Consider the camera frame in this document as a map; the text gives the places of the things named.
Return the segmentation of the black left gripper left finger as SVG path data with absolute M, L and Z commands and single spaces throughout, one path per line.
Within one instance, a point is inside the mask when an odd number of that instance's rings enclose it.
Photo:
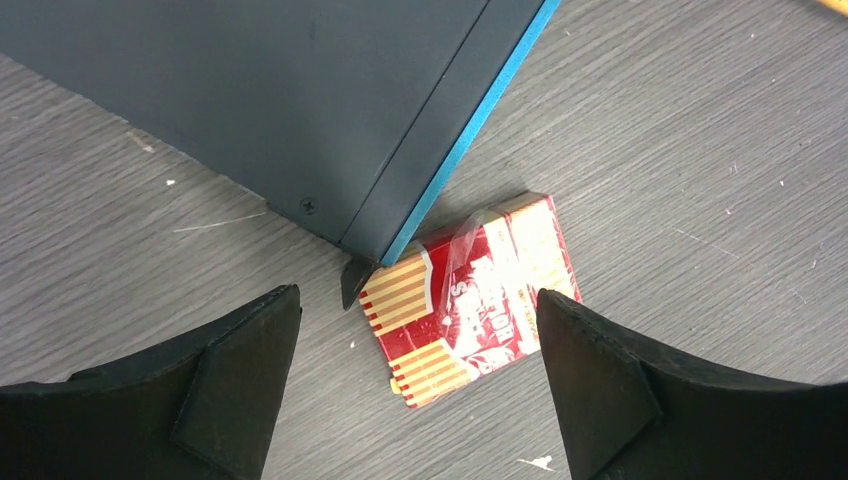
M 301 314 L 282 285 L 65 381 L 4 386 L 2 477 L 260 478 Z

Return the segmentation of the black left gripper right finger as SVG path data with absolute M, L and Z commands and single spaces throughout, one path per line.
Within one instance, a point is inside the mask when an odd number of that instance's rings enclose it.
M 843 479 L 847 386 L 723 366 L 553 291 L 541 352 L 575 479 Z

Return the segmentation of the dark network switch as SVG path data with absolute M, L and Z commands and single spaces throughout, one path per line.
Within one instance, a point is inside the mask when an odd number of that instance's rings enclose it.
M 351 255 L 396 263 L 554 1 L 5 1 L 2 52 Z

